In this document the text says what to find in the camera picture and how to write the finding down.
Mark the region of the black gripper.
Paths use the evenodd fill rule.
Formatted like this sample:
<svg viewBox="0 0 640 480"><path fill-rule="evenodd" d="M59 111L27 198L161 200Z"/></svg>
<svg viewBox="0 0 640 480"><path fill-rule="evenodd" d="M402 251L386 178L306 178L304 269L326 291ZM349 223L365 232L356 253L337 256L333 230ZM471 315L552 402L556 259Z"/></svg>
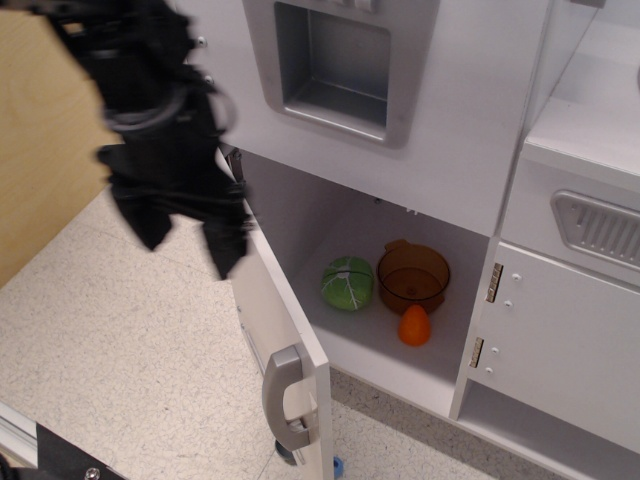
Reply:
<svg viewBox="0 0 640 480"><path fill-rule="evenodd" d="M107 114L107 126L122 137L101 148L116 206L141 243L154 251L172 229L170 216L203 222L218 276L226 280L247 255L249 216L244 188L218 165L222 130L210 114L161 119Z"/></svg>

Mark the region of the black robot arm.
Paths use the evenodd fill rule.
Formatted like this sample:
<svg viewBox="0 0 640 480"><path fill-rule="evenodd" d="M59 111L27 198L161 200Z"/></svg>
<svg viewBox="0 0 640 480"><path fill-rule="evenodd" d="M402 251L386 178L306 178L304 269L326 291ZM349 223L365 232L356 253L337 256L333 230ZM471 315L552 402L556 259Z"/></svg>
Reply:
<svg viewBox="0 0 640 480"><path fill-rule="evenodd" d="M229 103L186 60L196 46L190 20L164 1L4 1L4 10L38 15L95 83L108 129L101 147L117 209L149 250L172 216L200 222L212 263L225 279L247 253L245 187L216 155L234 121Z"/></svg>

